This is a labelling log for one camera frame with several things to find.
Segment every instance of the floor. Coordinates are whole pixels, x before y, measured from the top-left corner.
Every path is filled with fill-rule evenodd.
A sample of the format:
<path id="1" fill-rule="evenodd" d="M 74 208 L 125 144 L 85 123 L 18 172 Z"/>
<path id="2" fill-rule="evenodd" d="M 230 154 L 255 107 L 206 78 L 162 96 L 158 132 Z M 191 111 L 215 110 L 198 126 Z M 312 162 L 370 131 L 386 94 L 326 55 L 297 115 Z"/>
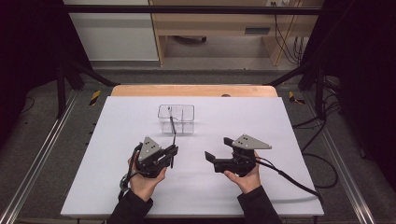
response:
<path id="1" fill-rule="evenodd" d="M 116 68 L 108 64 L 97 65 L 96 69 L 101 75 L 121 83 L 195 84 L 262 84 L 296 67 L 296 64 L 286 59 L 273 67 L 259 37 L 209 37 L 205 43 L 175 37 L 169 40 L 162 67 L 135 63 L 121 63 Z M 83 78 L 86 81 L 83 91 L 67 91 L 68 96 L 77 96 L 75 105 L 69 111 L 65 124 L 58 127 L 58 134 L 52 136 L 52 143 L 43 146 L 57 122 L 54 82 L 29 92 L 26 111 L 21 113 L 13 134 L 0 152 L 0 209 L 4 214 L 13 198 L 20 197 L 23 201 L 20 206 L 14 206 L 14 213 L 17 213 L 15 223 L 76 223 L 74 219 L 61 217 L 60 209 L 90 142 L 106 96 L 111 93 L 111 88 L 88 77 Z M 296 88 L 298 80 L 295 77 L 276 88 L 293 124 L 314 117 L 314 94 L 312 91 L 299 91 Z M 89 106 L 92 93 L 96 90 L 102 91 L 101 96 L 96 105 Z M 299 101 L 291 102 L 290 92 Z M 329 91 L 325 91 L 325 94 L 331 95 Z M 328 105 L 334 102 L 336 98 L 329 97 Z M 325 199 L 325 216 L 320 217 L 318 223 L 396 223 L 395 192 L 375 162 L 361 158 L 359 143 L 355 141 L 346 119 L 338 113 L 340 108 L 333 109 L 325 128 L 306 152 L 320 155 L 334 164 L 338 171 L 344 171 L 346 176 L 340 175 L 340 181 L 333 188 L 320 190 Z M 301 148 L 318 131 L 320 123 L 314 122 L 303 129 L 294 130 Z M 40 150 L 45 147 L 49 147 L 49 151 Z M 42 165 L 34 167 L 32 164 L 37 164 L 37 154 L 44 155 L 45 159 Z M 341 158 L 341 163 L 337 162 L 337 156 Z M 314 183 L 329 185 L 333 182 L 334 174 L 326 163 L 312 157 L 305 157 L 305 162 Z M 32 174 L 32 168 L 38 174 L 28 175 L 26 179 L 26 174 Z M 31 186 L 26 189 L 29 193 L 18 194 L 22 181 Z M 365 215 L 359 214 L 359 211 L 365 212 Z M 170 220 L 152 219 L 148 222 L 159 221 L 164 223 Z M 286 217 L 284 222 L 312 223 L 313 220 Z M 80 223 L 100 221 L 81 220 Z"/>

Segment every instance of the black curtain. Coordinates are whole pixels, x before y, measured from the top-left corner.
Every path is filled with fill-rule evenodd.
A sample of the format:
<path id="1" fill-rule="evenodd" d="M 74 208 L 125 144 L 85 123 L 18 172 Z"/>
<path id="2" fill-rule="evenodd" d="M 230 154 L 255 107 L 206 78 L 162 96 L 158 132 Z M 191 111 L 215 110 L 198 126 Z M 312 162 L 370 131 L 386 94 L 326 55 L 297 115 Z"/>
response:
<path id="1" fill-rule="evenodd" d="M 340 7 L 343 1 L 326 1 Z M 306 48 L 309 62 L 336 24 L 318 60 L 325 75 L 339 77 L 340 100 L 361 145 L 396 189 L 396 19 L 393 0 L 357 0 L 341 23 L 320 16 Z"/>
<path id="2" fill-rule="evenodd" d="M 0 146 L 24 107 L 32 88 L 56 79 L 60 62 L 70 59 L 92 69 L 66 12 L 43 5 L 62 0 L 0 0 Z M 78 71 L 67 69 L 70 77 Z"/>

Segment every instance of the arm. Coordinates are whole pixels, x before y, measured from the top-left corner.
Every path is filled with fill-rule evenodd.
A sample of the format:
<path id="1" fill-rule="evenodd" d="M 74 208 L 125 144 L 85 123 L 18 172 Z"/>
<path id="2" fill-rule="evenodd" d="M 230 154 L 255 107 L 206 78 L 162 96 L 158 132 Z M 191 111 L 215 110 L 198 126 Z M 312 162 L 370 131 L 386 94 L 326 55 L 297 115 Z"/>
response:
<path id="1" fill-rule="evenodd" d="M 158 183 L 165 179 L 166 168 L 156 178 L 134 175 L 130 180 L 131 189 L 119 201 L 106 224 L 140 224 L 153 205 L 151 195 Z"/>
<path id="2" fill-rule="evenodd" d="M 253 170 L 244 177 L 239 177 L 229 171 L 225 171 L 224 174 L 242 190 L 238 201 L 244 211 L 247 224 L 282 223 L 262 187 L 259 164 L 256 164 Z"/>

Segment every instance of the horizontal black bar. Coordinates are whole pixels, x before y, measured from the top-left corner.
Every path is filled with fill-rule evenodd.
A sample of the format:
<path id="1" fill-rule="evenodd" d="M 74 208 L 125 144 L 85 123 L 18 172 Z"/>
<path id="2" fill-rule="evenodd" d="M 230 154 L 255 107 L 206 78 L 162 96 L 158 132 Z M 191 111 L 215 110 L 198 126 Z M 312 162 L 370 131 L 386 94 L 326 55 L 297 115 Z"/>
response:
<path id="1" fill-rule="evenodd" d="M 223 6 L 109 6 L 109 5 L 44 5 L 51 10 L 69 13 L 178 13 L 178 14 L 261 14 L 261 15 L 322 15 L 341 13 L 340 9 L 321 7 L 223 7 Z"/>

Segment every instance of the person's left hand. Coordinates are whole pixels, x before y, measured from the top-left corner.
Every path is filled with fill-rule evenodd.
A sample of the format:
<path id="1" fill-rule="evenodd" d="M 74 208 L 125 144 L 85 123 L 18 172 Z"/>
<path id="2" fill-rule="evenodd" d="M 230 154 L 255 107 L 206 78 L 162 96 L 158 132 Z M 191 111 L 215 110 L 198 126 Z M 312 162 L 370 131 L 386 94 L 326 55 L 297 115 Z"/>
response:
<path id="1" fill-rule="evenodd" d="M 135 162 L 132 167 L 133 170 L 136 170 Z M 131 191 L 137 195 L 140 199 L 147 202 L 152 193 L 154 192 L 155 187 L 158 183 L 165 179 L 166 167 L 164 167 L 161 172 L 158 174 L 156 178 L 145 178 L 140 174 L 134 175 L 129 183 L 131 185 Z"/>

